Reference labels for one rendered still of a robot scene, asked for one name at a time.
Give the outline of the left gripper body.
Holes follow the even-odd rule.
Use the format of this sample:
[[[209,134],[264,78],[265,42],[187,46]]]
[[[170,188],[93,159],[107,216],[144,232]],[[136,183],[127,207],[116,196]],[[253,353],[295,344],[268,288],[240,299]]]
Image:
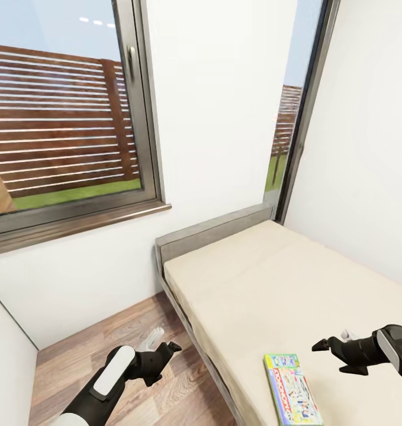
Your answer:
[[[150,357],[150,370],[143,377],[143,380],[146,382],[146,386],[153,386],[156,378],[172,358],[173,353],[167,343],[162,343],[156,351],[148,351],[147,354]]]

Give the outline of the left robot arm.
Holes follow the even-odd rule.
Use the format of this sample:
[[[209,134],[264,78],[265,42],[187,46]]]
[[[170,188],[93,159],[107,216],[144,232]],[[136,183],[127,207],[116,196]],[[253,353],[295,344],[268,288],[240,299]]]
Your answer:
[[[129,345],[119,347],[51,426],[104,426],[126,388],[125,382],[143,378],[146,386],[153,386],[162,379],[160,373],[173,353],[181,351],[172,341],[153,350],[164,332],[162,327],[153,329],[140,352]]]

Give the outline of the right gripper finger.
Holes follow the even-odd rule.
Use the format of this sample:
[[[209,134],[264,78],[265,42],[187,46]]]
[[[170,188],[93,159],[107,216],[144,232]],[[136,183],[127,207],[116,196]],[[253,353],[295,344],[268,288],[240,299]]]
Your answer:
[[[347,366],[343,366],[343,367],[340,367],[339,368],[339,370],[341,371],[341,372],[343,372],[343,373],[348,373],[348,374],[355,374],[355,375],[362,375],[362,374],[359,374],[355,369],[353,369],[352,367],[350,367],[349,365],[347,365]]]
[[[330,338],[329,339],[322,339],[319,341],[316,345],[312,347],[313,351],[329,351],[329,348],[331,347]]]

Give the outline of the board game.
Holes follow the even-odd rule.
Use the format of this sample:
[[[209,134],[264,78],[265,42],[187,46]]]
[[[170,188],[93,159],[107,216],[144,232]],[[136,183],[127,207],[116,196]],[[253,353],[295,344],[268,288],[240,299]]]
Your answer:
[[[296,354],[266,354],[264,361],[281,426],[324,426]]]

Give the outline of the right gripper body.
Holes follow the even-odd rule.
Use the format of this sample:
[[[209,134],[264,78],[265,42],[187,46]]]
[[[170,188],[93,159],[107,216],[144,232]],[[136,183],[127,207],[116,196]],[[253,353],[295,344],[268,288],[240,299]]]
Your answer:
[[[361,347],[362,339],[344,343],[336,337],[330,337],[331,347],[329,351],[341,361],[355,369],[363,376],[369,376],[367,366],[376,365],[368,356],[365,356]]]

